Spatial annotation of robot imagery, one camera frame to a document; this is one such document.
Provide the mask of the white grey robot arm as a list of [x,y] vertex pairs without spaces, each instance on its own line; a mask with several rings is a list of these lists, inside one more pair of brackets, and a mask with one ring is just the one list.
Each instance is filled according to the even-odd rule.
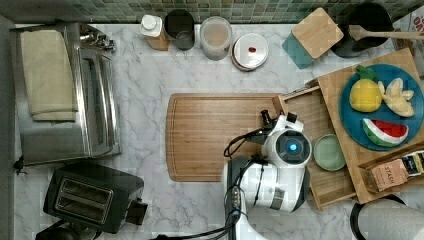
[[249,223],[248,209],[264,207],[291,213],[306,201],[312,144],[303,133],[304,124],[293,113],[271,118],[263,110],[261,115],[262,128],[231,141],[237,146],[259,144],[260,152],[246,157],[235,156],[231,147],[224,150],[229,159],[222,173],[224,226],[186,236],[159,234],[151,240],[267,240]]

